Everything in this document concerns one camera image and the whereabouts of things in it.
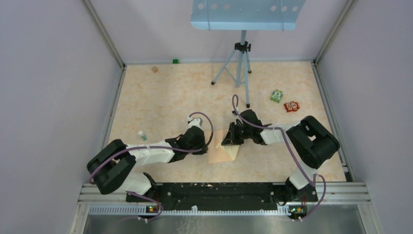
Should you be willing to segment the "green white glue stick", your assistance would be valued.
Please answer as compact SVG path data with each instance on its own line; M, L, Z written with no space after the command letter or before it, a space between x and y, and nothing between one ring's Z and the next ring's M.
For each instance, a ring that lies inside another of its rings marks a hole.
M144 133L143 131L139 131L139 132L138 132L138 135L141 137L141 139L142 139L143 141L146 141L146 140L147 140L147 137L146 137L146 135L145 135L145 133Z

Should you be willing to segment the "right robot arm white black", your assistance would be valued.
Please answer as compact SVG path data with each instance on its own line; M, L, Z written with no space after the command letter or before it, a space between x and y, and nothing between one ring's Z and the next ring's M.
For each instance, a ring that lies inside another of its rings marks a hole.
M245 140L259 145L285 143L297 168L281 190L292 201L298 201L314 185L317 170L339 149L340 143L315 117L306 116L297 123L262 124L253 110L232 112L236 120L229 125L222 146L238 146Z

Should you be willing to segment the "cream paper letter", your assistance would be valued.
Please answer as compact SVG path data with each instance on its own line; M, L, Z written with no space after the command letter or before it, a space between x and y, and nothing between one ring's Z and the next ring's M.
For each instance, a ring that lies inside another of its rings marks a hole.
M234 161L237 157L239 147L239 145L221 145L220 148L223 150L222 162Z

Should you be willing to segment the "peach envelope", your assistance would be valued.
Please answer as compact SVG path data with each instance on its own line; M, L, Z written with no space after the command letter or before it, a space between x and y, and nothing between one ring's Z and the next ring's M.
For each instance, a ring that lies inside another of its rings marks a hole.
M226 130L214 131L212 141L208 146L208 164L230 162L236 159L239 145L221 145L226 133Z

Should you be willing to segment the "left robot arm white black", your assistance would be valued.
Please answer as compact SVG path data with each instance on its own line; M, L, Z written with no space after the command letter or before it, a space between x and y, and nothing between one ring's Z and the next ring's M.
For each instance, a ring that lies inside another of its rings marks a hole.
M173 163L189 154L203 155L206 152L204 131L198 126L190 126L178 137L149 145L130 145L115 139L92 158L86 168L101 194L133 192L148 202L156 196L156 183L148 173L134 172L135 168Z

